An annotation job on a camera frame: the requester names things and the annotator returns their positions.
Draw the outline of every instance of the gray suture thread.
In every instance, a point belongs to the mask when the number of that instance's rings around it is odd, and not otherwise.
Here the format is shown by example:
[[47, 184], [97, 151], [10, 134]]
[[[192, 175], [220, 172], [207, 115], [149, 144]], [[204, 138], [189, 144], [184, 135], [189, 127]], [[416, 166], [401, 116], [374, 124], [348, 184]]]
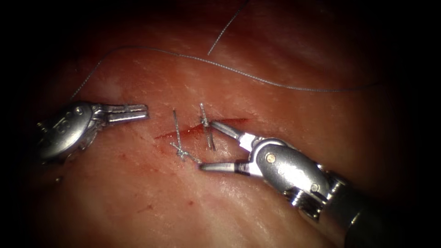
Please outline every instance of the gray suture thread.
[[250, 75], [250, 74], [248, 74], [248, 73], [245, 73], [245, 72], [242, 72], [242, 71], [236, 70], [236, 69], [234, 69], [234, 68], [231, 68], [231, 67], [228, 67], [228, 66], [225, 66], [225, 65], [222, 65], [222, 64], [219, 64], [219, 63], [216, 63], [216, 62], [210, 61], [210, 60], [206, 60], [206, 59], [198, 58], [198, 57], [195, 57], [195, 56], [189, 56], [189, 55], [179, 54], [179, 53], [175, 53], [175, 52], [169, 52], [169, 51], [165, 51], [165, 50], [161, 50], [161, 49], [157, 49], [157, 48], [153, 48], [153, 47], [148, 47], [148, 46], [142, 46], [142, 45], [125, 45], [125, 46], [120, 46], [120, 47], [114, 48], [114, 49], [110, 50], [109, 52], [107, 52], [107, 53], [101, 58], [101, 60], [95, 65], [95, 67], [91, 70], [91, 72], [89, 73], [89, 75], [87, 75], [86, 79], [85, 79], [85, 80], [83, 81], [83, 83], [78, 87], [78, 89], [74, 92], [74, 94], [70, 97], [70, 100], [72, 100], [72, 99], [78, 94], [78, 92], [84, 87], [84, 85], [87, 83], [87, 81], [89, 80], [89, 78], [92, 76], [92, 74], [96, 71], [96, 69], [98, 68], [98, 66], [101, 65], [101, 63], [103, 62], [103, 60], [104, 60], [107, 56], [109, 56], [110, 54], [112, 54], [112, 53], [115, 52], [115, 51], [122, 50], [122, 49], [148, 49], [148, 50], [159, 51], [159, 52], [163, 52], [163, 53], [167, 53], [167, 54], [171, 54], [171, 55], [175, 55], [175, 56], [179, 56], [179, 57], [184, 57], [184, 58], [194, 59], [194, 60], [198, 60], [198, 61], [201, 61], [201, 62], [205, 62], [205, 63], [207, 63], [207, 64], [212, 64], [212, 65], [218, 66], [218, 67], [220, 67], [220, 68], [223, 68], [223, 69], [226, 69], [226, 70], [229, 70], [229, 71], [232, 71], [232, 72], [238, 73], [238, 74], [240, 74], [240, 75], [243, 75], [243, 76], [249, 77], [249, 78], [251, 78], [251, 79], [254, 79], [254, 80], [260, 81], [260, 82], [265, 83], [265, 84], [274, 85], [274, 86], [278, 86], [278, 87], [282, 87], [282, 88], [290, 89], [290, 90], [313, 91], [313, 92], [345, 92], [345, 91], [362, 90], [362, 89], [365, 89], [365, 88], [367, 88], [367, 87], [370, 87], [370, 86], [374, 86], [374, 85], [378, 85], [378, 84], [379, 84], [378, 82], [374, 82], [374, 83], [370, 83], [370, 84], [367, 84], [367, 85], [361, 85], [361, 86], [352, 87], [352, 88], [335, 89], [335, 90], [334, 90], [334, 89], [311, 89], [311, 88], [300, 88], [300, 87], [294, 87], [294, 86], [281, 85], [281, 84], [278, 84], [278, 83], [274, 83], [274, 82], [271, 82], [271, 81], [268, 81], [268, 80], [261, 79], [261, 78], [258, 78], [258, 77], [256, 77], [256, 76]]
[[174, 148], [176, 148], [178, 151], [176, 152], [176, 155], [181, 157], [181, 159], [184, 161], [184, 156], [188, 156], [189, 158], [191, 158], [194, 162], [196, 163], [202, 163], [202, 161], [200, 159], [197, 159], [195, 157], [193, 157], [189, 152], [184, 151], [182, 149], [182, 145], [181, 145], [181, 135], [179, 134], [179, 126], [178, 126], [178, 118], [176, 117], [176, 111], [173, 110], [173, 117], [175, 119], [175, 127], [176, 127], [176, 135], [178, 138], [178, 145], [176, 145], [175, 143], [170, 143], [170, 145], [172, 145]]
[[245, 7], [245, 5], [248, 3], [249, 0], [246, 0], [242, 6], [240, 6], [240, 8], [236, 11], [236, 14], [234, 14], [234, 16], [231, 18], [231, 20], [226, 24], [226, 26], [224, 27], [224, 29], [220, 32], [219, 36], [217, 36], [216, 41], [213, 43], [213, 45], [211, 46], [210, 50], [208, 51], [207, 55], [210, 55], [211, 51], [215, 48], [217, 42], [221, 39], [221, 36], [224, 34], [226, 28], [233, 22], [233, 20], [236, 18], [236, 16], [239, 14], [239, 12]]

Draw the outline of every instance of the small blood spot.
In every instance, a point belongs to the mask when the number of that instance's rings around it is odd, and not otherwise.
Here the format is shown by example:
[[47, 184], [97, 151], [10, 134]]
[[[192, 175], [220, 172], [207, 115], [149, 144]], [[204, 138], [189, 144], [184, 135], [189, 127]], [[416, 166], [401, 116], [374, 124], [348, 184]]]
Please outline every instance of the small blood spot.
[[151, 204], [147, 205], [147, 207], [138, 210], [138, 213], [142, 213], [142, 212], [147, 211], [147, 210], [153, 210], [153, 205], [151, 205]]

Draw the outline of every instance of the dark vignette background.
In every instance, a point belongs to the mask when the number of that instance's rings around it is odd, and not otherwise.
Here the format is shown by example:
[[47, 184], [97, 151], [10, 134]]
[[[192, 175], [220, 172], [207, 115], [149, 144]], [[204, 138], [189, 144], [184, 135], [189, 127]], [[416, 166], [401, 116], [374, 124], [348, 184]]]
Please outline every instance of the dark vignette background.
[[[415, 83], [410, 74], [417, 67], [414, 55], [418, 44], [414, 43], [416, 35], [413, 28], [415, 13], [414, 6], [404, 1], [349, 1], [338, 0], [322, 1], [338, 14], [351, 15], [361, 20], [379, 44], [379, 54], [383, 61], [384, 77], [389, 84], [399, 90], [399, 95], [404, 99], [403, 105], [396, 106], [397, 115], [403, 117], [400, 125], [411, 130], [408, 140], [409, 145], [415, 148], [415, 158], [420, 155], [420, 136], [418, 125], [419, 94], [415, 91]], [[50, 77], [51, 70], [57, 68], [57, 61], [63, 57], [75, 57], [79, 51], [69, 46], [69, 41], [87, 27], [91, 22], [97, 21], [101, 16], [125, 13], [135, 6], [167, 7], [174, 4], [173, 0], [166, 1], [59, 1], [53, 3], [14, 3], [4, 6], [3, 10], [10, 16], [3, 21], [6, 42], [6, 70], [3, 81], [4, 97], [10, 101], [6, 109], [7, 116], [12, 116], [6, 124], [8, 147], [4, 176], [6, 180], [6, 194], [3, 206], [6, 207], [7, 228], [4, 240], [8, 246], [35, 247], [29, 238], [25, 217], [20, 209], [19, 197], [16, 191], [17, 178], [14, 177], [16, 166], [23, 157], [23, 144], [26, 140], [20, 135], [23, 127], [30, 123], [20, 123], [25, 118], [26, 107], [30, 96], [38, 92], [38, 88], [45, 83], [44, 79]], [[418, 164], [409, 161], [409, 165], [418, 168]]]

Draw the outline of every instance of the metal jaw tip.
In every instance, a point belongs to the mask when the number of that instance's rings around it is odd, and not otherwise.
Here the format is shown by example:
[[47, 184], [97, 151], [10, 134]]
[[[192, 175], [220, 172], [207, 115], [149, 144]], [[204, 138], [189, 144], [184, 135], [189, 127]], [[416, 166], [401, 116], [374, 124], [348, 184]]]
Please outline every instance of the metal jaw tip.
[[150, 118], [148, 106], [145, 104], [93, 104], [92, 111], [94, 112], [93, 119], [102, 120], [105, 125], [117, 125]]

